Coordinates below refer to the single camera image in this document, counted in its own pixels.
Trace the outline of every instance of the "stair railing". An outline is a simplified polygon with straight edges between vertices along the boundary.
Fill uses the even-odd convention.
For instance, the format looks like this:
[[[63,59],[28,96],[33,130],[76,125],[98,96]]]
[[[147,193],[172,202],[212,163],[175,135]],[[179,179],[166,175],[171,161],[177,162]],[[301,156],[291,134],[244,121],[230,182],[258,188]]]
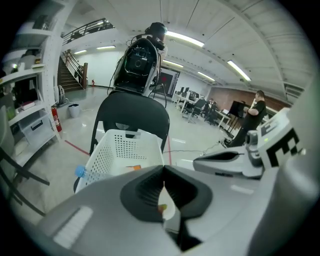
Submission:
[[[84,63],[83,66],[80,65],[70,50],[63,52],[61,57],[71,74],[74,77],[77,75],[81,78],[81,87],[86,89],[88,63]]]
[[[62,45],[66,45],[72,42],[75,39],[81,38],[85,35],[92,34],[102,30],[109,30],[114,29],[115,27],[105,18],[98,19],[92,21],[88,24],[85,24],[81,27],[76,28],[75,30],[69,32],[68,34],[64,35]]]

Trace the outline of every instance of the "storage bin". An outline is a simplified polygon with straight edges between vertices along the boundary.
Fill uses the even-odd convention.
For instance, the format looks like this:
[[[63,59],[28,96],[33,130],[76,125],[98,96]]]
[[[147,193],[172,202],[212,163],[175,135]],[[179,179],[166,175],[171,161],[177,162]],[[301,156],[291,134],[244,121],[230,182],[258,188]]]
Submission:
[[[49,115],[43,110],[20,120],[19,126],[29,145],[35,148],[43,144],[53,134]]]
[[[110,129],[94,149],[86,163],[86,179],[80,178],[76,193],[85,186],[103,179],[104,175],[121,175],[128,172],[127,167],[164,165],[158,137],[147,132]]]

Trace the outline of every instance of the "staircase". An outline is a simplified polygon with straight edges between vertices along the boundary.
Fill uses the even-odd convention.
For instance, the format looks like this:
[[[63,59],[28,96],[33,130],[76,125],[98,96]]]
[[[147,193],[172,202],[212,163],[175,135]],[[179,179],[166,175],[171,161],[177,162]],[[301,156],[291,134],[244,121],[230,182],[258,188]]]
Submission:
[[[83,90],[81,84],[78,82],[78,78],[75,78],[74,75],[69,71],[65,62],[60,57],[59,59],[59,70],[60,73],[60,83],[59,85],[62,86],[64,92],[71,92],[77,90]]]

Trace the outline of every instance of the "black shirt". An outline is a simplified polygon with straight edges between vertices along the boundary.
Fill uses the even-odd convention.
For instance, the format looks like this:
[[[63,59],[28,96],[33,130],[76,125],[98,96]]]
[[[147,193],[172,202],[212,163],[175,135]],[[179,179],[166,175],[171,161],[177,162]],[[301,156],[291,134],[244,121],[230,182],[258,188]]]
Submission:
[[[253,107],[253,109],[258,110],[259,114],[257,115],[252,115],[250,113],[246,114],[242,123],[242,128],[246,131],[255,130],[267,113],[266,103],[264,100],[258,101]]]

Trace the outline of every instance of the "trash can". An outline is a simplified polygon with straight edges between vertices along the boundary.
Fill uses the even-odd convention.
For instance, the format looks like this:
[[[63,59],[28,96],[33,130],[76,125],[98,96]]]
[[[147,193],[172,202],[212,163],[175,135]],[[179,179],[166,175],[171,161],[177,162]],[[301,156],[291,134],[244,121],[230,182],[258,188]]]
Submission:
[[[79,116],[80,113],[80,106],[79,104],[72,104],[70,106],[68,106],[69,112],[70,112],[70,116],[72,118],[77,118]]]

